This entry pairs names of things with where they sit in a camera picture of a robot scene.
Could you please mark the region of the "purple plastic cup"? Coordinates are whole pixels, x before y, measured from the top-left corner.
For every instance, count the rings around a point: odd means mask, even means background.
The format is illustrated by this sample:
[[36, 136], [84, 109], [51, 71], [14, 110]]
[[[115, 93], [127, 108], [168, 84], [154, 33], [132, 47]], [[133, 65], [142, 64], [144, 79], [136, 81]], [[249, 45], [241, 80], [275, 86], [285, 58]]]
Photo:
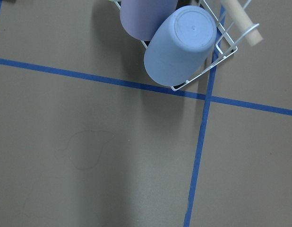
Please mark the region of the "purple plastic cup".
[[123, 0], [120, 21], [132, 37], [150, 41], [160, 25], [177, 7], [176, 0]]

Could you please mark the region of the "blue plastic cup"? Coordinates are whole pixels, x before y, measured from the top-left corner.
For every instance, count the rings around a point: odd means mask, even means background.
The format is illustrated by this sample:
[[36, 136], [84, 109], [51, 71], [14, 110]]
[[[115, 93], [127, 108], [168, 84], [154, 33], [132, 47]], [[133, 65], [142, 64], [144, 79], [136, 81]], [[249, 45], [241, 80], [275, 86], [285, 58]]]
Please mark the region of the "blue plastic cup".
[[213, 17], [198, 6], [174, 11], [150, 41], [144, 67], [156, 83], [171, 87], [188, 80], [210, 54], [217, 35]]

